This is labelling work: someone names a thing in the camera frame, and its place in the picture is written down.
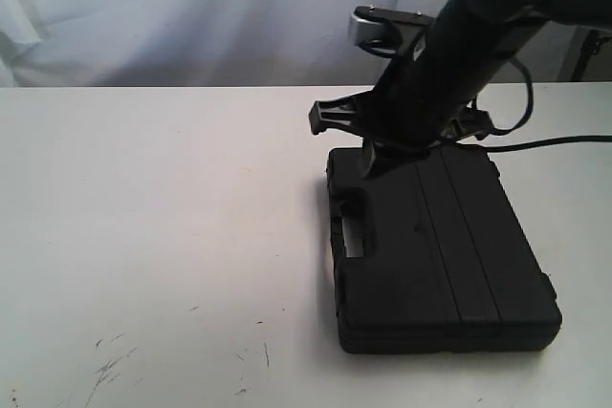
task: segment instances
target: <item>white curtain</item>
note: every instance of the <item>white curtain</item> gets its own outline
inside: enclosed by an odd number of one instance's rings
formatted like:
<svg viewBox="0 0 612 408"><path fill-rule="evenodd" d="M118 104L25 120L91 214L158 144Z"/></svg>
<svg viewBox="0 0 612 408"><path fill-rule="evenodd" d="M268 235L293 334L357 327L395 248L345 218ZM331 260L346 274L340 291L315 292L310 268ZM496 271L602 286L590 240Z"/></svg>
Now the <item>white curtain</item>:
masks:
<svg viewBox="0 0 612 408"><path fill-rule="evenodd" d="M381 61L346 40L353 8L435 14L445 1L0 0L0 85L372 83ZM570 35L539 48L562 59ZM554 77L560 60L539 63L542 50L532 64Z"/></svg>

